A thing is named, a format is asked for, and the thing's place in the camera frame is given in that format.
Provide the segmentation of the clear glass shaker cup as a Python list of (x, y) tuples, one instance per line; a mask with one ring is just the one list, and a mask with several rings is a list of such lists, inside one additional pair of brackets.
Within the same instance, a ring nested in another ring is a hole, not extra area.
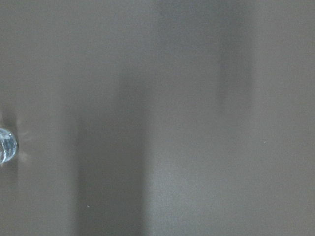
[(0, 129), (0, 164), (12, 160), (18, 151), (18, 142), (14, 134), (4, 128)]

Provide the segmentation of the brown table mat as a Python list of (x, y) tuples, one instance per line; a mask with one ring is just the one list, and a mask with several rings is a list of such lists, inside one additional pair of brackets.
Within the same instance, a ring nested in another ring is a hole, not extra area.
[(3, 236), (312, 236), (312, 0), (3, 0)]

